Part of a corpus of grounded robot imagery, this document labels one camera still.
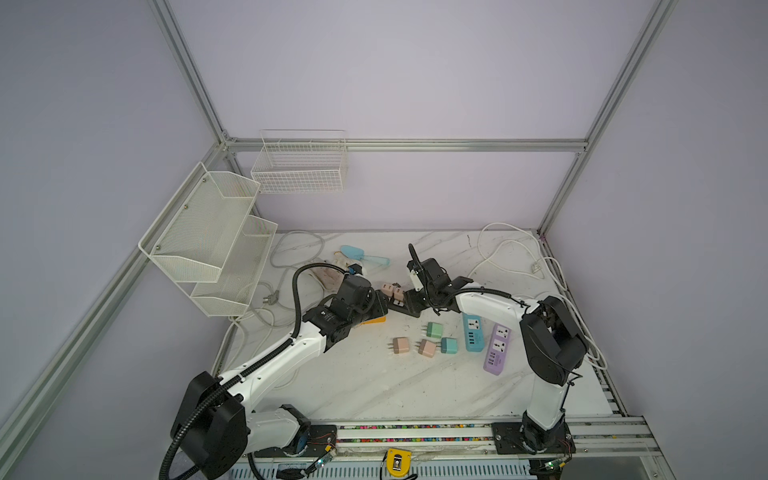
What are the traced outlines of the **black power strip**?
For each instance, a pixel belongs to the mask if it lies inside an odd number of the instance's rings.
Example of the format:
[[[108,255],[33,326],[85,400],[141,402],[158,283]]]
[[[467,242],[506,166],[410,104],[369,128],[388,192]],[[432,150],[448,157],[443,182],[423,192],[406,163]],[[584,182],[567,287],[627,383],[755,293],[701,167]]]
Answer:
[[[400,297],[392,296],[387,303],[390,311],[395,311],[412,318],[419,318],[422,309],[421,304],[413,298],[410,291],[403,292]]]

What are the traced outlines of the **orange power strip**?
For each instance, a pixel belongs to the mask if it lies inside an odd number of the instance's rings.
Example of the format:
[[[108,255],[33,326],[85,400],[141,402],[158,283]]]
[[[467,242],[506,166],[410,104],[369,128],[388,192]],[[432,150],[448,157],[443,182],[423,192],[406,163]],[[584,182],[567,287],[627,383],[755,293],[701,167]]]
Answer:
[[[380,316],[380,317],[377,317],[377,318],[373,318],[373,319],[370,319],[370,320],[363,321],[363,322],[361,322],[360,325],[381,324],[381,323],[385,323],[386,320],[387,320],[387,317],[386,317],[386,315],[384,315],[384,316]]]

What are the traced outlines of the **green USB charger plug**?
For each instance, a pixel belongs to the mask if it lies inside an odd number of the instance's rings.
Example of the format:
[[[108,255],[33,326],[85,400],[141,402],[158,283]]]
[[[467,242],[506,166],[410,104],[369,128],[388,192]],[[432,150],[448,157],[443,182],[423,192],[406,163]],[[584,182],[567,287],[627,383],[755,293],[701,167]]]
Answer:
[[[424,336],[431,339],[441,339],[444,334],[444,327],[441,323],[428,322],[423,329]]]

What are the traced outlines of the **pink USB charger plug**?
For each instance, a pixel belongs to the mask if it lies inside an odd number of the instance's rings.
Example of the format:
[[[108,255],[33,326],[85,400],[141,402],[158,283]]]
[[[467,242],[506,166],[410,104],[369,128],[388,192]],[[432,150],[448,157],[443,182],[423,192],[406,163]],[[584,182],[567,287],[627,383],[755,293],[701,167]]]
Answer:
[[[417,345],[419,355],[433,358],[437,352],[437,344],[431,340],[422,339]]]

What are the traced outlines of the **teal power strip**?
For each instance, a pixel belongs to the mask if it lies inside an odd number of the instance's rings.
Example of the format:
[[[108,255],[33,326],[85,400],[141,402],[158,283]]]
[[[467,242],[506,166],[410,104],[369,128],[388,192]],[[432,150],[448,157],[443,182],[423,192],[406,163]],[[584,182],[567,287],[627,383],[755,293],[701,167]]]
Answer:
[[[479,353],[485,348],[483,319],[478,315],[462,314],[465,347],[468,352]]]

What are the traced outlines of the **purple power strip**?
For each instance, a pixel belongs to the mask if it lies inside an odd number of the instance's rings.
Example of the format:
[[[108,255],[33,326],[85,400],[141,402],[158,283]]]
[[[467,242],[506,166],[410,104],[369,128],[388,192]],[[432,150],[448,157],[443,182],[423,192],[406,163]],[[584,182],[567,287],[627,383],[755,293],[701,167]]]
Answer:
[[[495,376],[499,376],[503,372],[510,337],[509,328],[498,323],[494,324],[483,363],[484,371]]]

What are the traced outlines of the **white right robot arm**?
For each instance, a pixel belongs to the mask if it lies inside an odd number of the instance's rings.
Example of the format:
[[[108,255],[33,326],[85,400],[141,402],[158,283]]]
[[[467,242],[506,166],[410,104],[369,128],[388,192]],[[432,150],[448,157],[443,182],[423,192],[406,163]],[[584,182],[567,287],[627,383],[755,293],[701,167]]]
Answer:
[[[422,260],[410,244],[407,263],[413,288],[405,293],[408,314],[431,309],[478,316],[520,335],[535,374],[530,402],[522,415],[522,447],[541,453],[565,439],[565,403],[588,346],[585,334],[563,300],[548,296],[533,303],[479,286],[469,277],[451,279],[433,258]]]

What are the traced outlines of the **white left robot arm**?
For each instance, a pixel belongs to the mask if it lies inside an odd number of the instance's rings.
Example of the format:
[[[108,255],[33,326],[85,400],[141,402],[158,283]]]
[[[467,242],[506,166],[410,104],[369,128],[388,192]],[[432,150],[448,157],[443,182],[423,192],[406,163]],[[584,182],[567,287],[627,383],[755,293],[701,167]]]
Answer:
[[[202,473],[216,479],[243,455],[279,451],[299,456],[309,446],[310,420],[290,404],[257,412],[261,400],[278,381],[346,339],[364,322],[388,312],[388,297],[359,275],[357,267],[341,272],[336,293],[318,305],[302,309],[299,290],[293,330],[268,350],[243,365],[215,377],[202,372],[188,385],[171,429],[171,444],[159,476],[167,479],[173,460],[183,451],[192,466],[181,473],[188,479]]]

